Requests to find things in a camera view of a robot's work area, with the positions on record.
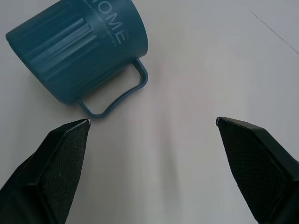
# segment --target teal mug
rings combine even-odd
[[[107,116],[142,88],[148,73],[139,58],[148,50],[140,15],[131,0],[60,0],[6,36],[38,80],[61,102],[79,103],[94,118]],[[82,98],[133,64],[140,83],[103,113],[92,113]]]

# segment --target mug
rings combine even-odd
[[[139,58],[148,50],[140,15],[131,0],[60,0],[6,35],[11,48],[61,102],[79,103],[103,118],[148,81]],[[92,113],[82,98],[133,64],[140,83],[103,113]]]

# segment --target white surface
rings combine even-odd
[[[0,2],[0,186],[50,130],[86,117],[78,106],[59,103],[5,40],[6,32],[54,2]],[[142,58],[149,82],[107,119],[93,121],[67,223],[256,223],[215,120],[262,126],[298,159],[299,55],[248,10],[259,6],[247,0],[134,3],[149,37]],[[271,23],[267,11],[256,13]],[[298,33],[273,30],[298,48]],[[132,71],[92,98],[94,110],[97,98],[105,95],[105,106],[136,81]]]

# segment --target mug handle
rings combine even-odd
[[[148,82],[148,72],[146,71],[145,67],[140,62],[139,59],[134,60],[132,64],[135,66],[135,68],[137,69],[137,71],[140,74],[140,77],[141,77],[140,83],[137,86],[133,87],[132,89],[123,93],[121,96],[119,96],[115,101],[113,101],[112,104],[109,105],[109,107],[107,107],[107,109],[103,113],[100,113],[100,114],[92,113],[87,108],[87,106],[83,103],[83,101],[81,99],[78,99],[77,102],[86,111],[86,113],[88,115],[90,115],[91,117],[94,117],[94,118],[98,118],[98,119],[106,117],[121,101],[123,101],[125,98],[127,98],[129,95],[131,95],[133,92],[135,92],[145,86],[145,84]]]

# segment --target white table surface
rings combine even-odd
[[[0,2],[0,186],[50,130],[86,117],[59,103],[5,40],[55,2]],[[262,126],[299,159],[297,2],[134,0],[149,38],[141,59],[149,82],[93,120],[67,223],[256,223],[215,121]],[[103,110],[137,79],[129,68],[88,104]]]

